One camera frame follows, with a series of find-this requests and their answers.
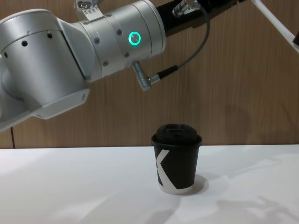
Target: gray cable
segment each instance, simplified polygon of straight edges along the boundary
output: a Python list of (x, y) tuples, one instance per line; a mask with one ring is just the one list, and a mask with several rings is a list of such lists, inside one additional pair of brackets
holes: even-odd
[(205, 17), (205, 21), (206, 21), (206, 36), (203, 40), (203, 42), (201, 43), (201, 45), (197, 48), (197, 50), (184, 62), (182, 62), (181, 64), (178, 65), (178, 68), (182, 68), (184, 65), (186, 65), (187, 63), (189, 63), (201, 50), (202, 48), (205, 46), (209, 35), (210, 35), (210, 18), (209, 15), (207, 14), (206, 10), (203, 7), (200, 7), (200, 10), (202, 11), (204, 17)]

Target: cable connector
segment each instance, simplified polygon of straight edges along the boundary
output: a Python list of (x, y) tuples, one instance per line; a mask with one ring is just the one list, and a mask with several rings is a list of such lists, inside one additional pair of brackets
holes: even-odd
[(182, 0), (177, 6), (174, 7), (174, 9), (172, 10), (172, 14), (175, 17), (180, 17), (184, 14), (185, 11), (189, 9), (199, 10), (200, 8), (201, 5), (194, 0)]
[(92, 22), (104, 18), (103, 13), (97, 6), (101, 1), (103, 0), (76, 0), (75, 8), (77, 9), (78, 19)]
[(151, 89), (150, 79), (147, 77), (145, 72), (143, 71), (139, 62), (135, 62), (133, 64), (133, 69), (137, 75), (137, 80), (139, 82), (140, 87), (143, 91), (148, 91)]

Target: black bracket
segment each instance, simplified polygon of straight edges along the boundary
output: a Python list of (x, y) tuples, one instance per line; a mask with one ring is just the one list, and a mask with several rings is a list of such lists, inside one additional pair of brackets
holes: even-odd
[[(245, 0), (197, 0), (209, 13), (210, 19), (243, 1)], [(166, 36), (176, 34), (190, 27), (196, 28), (206, 23), (202, 12), (199, 10), (182, 15), (179, 18), (173, 16), (173, 8), (180, 2), (181, 0), (173, 0), (157, 7), (164, 24)]]
[(298, 32), (298, 34), (295, 36), (295, 39), (293, 40), (293, 42), (299, 46), (299, 32)]

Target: black lid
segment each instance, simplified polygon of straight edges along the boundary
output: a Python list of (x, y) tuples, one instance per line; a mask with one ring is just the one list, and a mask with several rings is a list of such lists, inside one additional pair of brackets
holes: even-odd
[(152, 144), (156, 147), (199, 147), (201, 137), (197, 131), (188, 125), (170, 124), (161, 126), (152, 137)]

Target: wooden wall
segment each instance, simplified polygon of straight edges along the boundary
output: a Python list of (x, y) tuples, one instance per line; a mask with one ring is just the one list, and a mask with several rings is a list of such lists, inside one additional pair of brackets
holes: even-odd
[[(133, 1), (106, 0), (100, 7), (107, 12)], [(155, 5), (165, 2), (153, 0)], [(299, 31), (298, 0), (264, 2), (294, 34)], [(73, 0), (1, 4), (0, 18), (46, 8), (63, 20), (76, 21)], [(299, 55), (250, 0), (211, 25), (200, 55), (152, 91), (141, 91), (132, 69), (92, 83), (83, 106), (15, 126), (16, 148), (149, 145), (152, 134), (166, 123), (192, 125), (206, 145), (299, 143)], [(202, 26), (169, 37), (165, 53), (143, 62), (144, 69), (153, 74), (182, 61), (204, 34)], [(11, 136), (4, 133), (0, 140), (9, 147)]]
[(13, 148), (13, 140), (10, 129), (0, 134), (0, 149)]

